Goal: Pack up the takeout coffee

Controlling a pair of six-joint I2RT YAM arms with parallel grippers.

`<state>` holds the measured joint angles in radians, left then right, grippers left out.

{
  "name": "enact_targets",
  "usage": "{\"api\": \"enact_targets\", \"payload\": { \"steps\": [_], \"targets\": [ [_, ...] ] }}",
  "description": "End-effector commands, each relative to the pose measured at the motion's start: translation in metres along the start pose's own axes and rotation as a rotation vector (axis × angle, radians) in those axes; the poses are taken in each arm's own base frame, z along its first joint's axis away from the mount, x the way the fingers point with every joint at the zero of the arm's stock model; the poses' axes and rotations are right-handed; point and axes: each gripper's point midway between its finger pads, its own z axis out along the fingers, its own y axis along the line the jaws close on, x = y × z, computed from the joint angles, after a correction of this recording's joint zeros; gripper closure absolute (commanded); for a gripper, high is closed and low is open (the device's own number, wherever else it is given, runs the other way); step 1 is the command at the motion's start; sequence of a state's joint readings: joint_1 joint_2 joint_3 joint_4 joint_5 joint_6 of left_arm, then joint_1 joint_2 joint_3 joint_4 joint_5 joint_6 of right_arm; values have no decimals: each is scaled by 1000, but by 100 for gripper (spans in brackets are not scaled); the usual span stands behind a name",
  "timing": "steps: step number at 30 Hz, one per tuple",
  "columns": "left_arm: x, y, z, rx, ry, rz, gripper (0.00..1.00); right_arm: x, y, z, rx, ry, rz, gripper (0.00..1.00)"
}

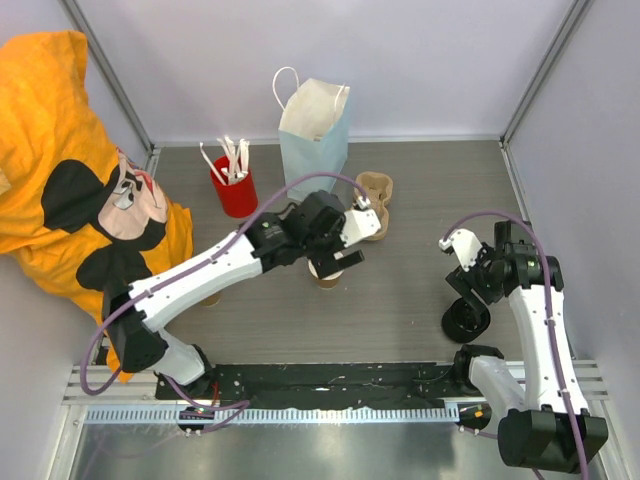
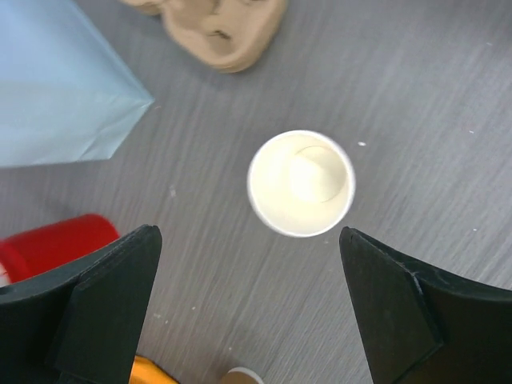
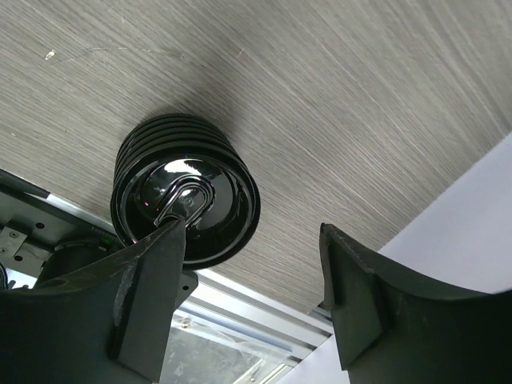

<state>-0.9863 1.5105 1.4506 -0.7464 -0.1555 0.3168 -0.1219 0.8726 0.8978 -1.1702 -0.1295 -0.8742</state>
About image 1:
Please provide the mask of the single brown paper cup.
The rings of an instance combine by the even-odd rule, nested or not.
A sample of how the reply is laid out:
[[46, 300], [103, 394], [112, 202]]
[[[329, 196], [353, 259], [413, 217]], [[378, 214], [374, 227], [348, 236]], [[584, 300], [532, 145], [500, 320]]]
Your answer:
[[308, 266], [309, 273], [311, 274], [315, 284], [319, 288], [324, 290], [330, 290], [334, 288], [339, 283], [339, 280], [343, 274], [342, 271], [338, 271], [334, 274], [327, 276], [326, 278], [320, 278], [311, 260], [307, 261], [307, 266]]

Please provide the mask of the light blue paper bag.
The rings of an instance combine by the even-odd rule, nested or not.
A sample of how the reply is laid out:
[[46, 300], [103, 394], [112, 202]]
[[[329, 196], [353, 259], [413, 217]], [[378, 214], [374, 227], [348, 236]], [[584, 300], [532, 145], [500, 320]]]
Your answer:
[[278, 127], [286, 184], [316, 172], [339, 173], [348, 157], [350, 87], [309, 78], [280, 101]]

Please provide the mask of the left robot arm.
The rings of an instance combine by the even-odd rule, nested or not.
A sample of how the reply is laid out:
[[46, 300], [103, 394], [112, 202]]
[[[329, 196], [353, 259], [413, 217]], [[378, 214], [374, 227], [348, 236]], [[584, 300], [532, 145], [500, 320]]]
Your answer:
[[347, 248], [372, 236], [380, 222], [371, 203], [358, 198], [347, 209], [320, 190], [281, 213], [262, 212], [215, 246], [159, 275], [105, 294], [104, 311], [123, 311], [108, 326], [121, 372], [147, 369], [174, 382], [190, 398], [205, 397], [213, 385], [203, 351], [168, 333], [177, 316], [222, 290], [307, 259], [325, 279], [363, 261]]

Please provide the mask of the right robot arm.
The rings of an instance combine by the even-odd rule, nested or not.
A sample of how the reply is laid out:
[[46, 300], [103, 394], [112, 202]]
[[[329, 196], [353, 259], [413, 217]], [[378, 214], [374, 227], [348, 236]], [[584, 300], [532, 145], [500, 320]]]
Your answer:
[[[564, 280], [529, 222], [500, 213], [488, 245], [456, 222], [439, 248], [458, 261], [446, 277], [459, 297], [441, 328], [460, 344], [451, 380], [484, 396], [497, 420], [500, 457], [511, 467], [589, 475], [608, 440], [605, 419], [591, 414], [576, 379], [564, 325]], [[518, 382], [494, 347], [475, 344], [490, 323], [489, 305], [507, 300], [516, 320], [525, 379]]]

